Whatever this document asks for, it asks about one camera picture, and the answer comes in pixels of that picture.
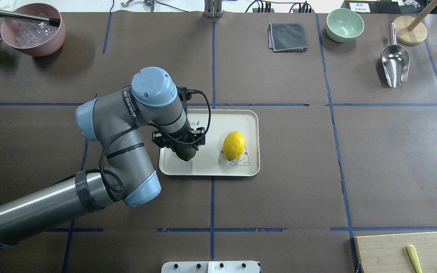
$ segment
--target pink bowl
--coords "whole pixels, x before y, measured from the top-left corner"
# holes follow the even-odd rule
[[[60,47],[62,47],[66,34],[65,24],[62,19],[62,14],[60,14],[60,12],[55,7],[43,3],[34,3],[19,7],[14,10],[14,12],[31,14],[36,16],[38,16],[38,14],[40,13],[43,13],[50,18],[60,18],[60,26],[58,27],[55,34],[47,41],[31,48],[21,48],[17,47],[14,42],[19,29],[19,21],[5,19],[1,26],[1,38],[3,39],[3,41],[5,41],[5,43],[21,53],[34,57],[50,55],[57,51]]]

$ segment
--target gray cloth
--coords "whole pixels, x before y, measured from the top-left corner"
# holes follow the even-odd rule
[[[267,32],[269,48],[274,52],[303,52],[308,49],[303,24],[269,24]]]

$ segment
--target yellow knife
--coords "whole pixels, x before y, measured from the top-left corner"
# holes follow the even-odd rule
[[[409,254],[409,258],[411,258],[411,262],[414,266],[414,270],[416,270],[416,273],[423,273],[421,264],[419,263],[418,252],[412,244],[407,246],[407,253]]]

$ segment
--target wooden base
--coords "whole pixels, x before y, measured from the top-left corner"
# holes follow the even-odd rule
[[[407,26],[409,26],[414,19],[415,18],[411,16],[400,16],[392,21],[396,24],[397,41],[405,45],[414,46],[426,40],[428,30],[423,22],[419,22],[412,31],[407,31]]]

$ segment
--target white label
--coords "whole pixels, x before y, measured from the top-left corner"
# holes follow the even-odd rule
[[[350,9],[356,12],[370,12],[368,3],[350,3]]]

